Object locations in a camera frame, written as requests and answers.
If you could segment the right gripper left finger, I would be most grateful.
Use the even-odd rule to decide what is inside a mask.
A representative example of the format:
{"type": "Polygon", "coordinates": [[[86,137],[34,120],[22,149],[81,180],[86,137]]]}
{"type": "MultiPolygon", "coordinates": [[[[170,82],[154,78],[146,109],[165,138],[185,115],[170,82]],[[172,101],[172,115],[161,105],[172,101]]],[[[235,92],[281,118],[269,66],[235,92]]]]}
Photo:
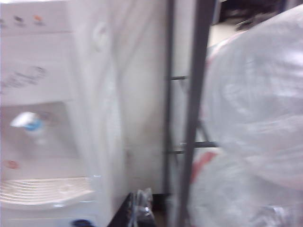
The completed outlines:
{"type": "Polygon", "coordinates": [[[137,227],[137,199],[129,193],[113,217],[114,227],[137,227]]]}

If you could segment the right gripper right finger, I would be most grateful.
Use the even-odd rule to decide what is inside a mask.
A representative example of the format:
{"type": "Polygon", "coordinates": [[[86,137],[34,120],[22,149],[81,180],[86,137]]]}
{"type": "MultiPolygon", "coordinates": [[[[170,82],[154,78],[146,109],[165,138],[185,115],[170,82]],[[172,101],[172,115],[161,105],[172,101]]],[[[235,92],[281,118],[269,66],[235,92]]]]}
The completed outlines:
{"type": "Polygon", "coordinates": [[[152,211],[152,190],[146,188],[139,189],[136,194],[136,226],[137,227],[153,227],[154,214],[152,211]]]}

